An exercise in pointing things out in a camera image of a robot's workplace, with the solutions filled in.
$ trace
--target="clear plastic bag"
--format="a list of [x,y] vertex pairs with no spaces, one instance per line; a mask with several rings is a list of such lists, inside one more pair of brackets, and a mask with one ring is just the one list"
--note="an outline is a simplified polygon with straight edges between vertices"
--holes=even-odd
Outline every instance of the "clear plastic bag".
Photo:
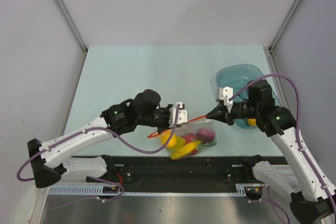
[[[156,135],[158,142],[163,145],[169,138],[171,130]],[[166,149],[173,160],[187,158],[216,145],[216,135],[212,120],[202,118],[176,128],[175,134]]]

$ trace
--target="gray wall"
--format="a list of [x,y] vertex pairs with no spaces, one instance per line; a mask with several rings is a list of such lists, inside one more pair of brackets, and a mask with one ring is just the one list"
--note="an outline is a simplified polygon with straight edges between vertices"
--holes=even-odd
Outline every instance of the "gray wall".
[[[302,135],[336,183],[336,0],[303,0],[275,49],[279,72],[297,84],[302,99]],[[285,83],[292,109],[292,89]]]
[[[84,55],[53,0],[0,6],[0,223],[7,223],[32,184],[16,180],[26,143],[62,133]],[[32,176],[30,167],[23,175]]]
[[87,46],[268,46],[293,0],[64,2]]

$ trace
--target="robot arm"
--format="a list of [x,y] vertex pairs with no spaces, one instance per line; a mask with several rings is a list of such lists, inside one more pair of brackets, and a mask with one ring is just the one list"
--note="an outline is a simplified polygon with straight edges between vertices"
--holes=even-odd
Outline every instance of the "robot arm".
[[206,117],[228,125],[233,125],[234,119],[256,119],[258,128],[265,132],[283,153],[297,181],[277,171],[259,155],[246,160],[243,164],[250,175],[268,184],[287,199],[300,223],[313,223],[330,215],[333,212],[330,199],[304,156],[303,150],[323,177],[334,199],[336,199],[334,192],[336,187],[322,172],[301,134],[302,148],[299,147],[296,139],[296,121],[289,110],[275,106],[272,89],[267,81],[260,80],[251,85],[248,88],[248,100],[233,102],[229,100],[232,96],[232,88],[220,88],[219,104]]
[[[158,132],[173,127],[176,108],[172,104],[160,107],[161,97],[153,90],[145,90],[134,99],[128,99],[103,111],[87,125],[56,139],[40,142],[33,139],[27,143],[34,180],[37,188],[53,185],[62,178],[86,180],[87,177],[109,176],[114,165],[109,156],[97,158],[71,158],[73,154],[89,146],[114,137],[133,132],[137,125],[157,127]],[[180,106],[177,126],[188,122],[183,103]]]

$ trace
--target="white bracket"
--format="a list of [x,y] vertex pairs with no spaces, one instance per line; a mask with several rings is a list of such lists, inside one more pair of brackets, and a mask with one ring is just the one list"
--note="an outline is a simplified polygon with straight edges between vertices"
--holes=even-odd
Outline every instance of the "white bracket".
[[233,106],[233,101],[229,101],[229,99],[232,96],[233,96],[233,88],[230,87],[219,88],[218,99],[216,101],[217,102],[224,101],[224,106],[227,106],[227,111],[229,113],[231,112]]
[[[183,102],[177,102],[176,105],[180,105],[179,108],[179,117],[177,119],[177,125],[186,124],[188,123],[188,110],[184,109]],[[175,115],[176,115],[176,108],[171,107],[170,111],[170,118],[169,118],[169,127],[172,128],[175,122]]]

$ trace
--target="yellow lemon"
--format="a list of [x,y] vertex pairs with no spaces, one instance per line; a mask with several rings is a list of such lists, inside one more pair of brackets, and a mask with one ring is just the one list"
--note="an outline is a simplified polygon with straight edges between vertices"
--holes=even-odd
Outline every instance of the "yellow lemon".
[[[170,132],[167,132],[166,134],[161,135],[161,144],[164,145],[165,142],[167,142],[168,138],[170,136]],[[173,148],[177,144],[177,136],[174,134],[172,139],[170,139],[168,145],[166,148],[169,150]]]
[[254,118],[247,119],[247,124],[250,126],[257,126],[257,120]]

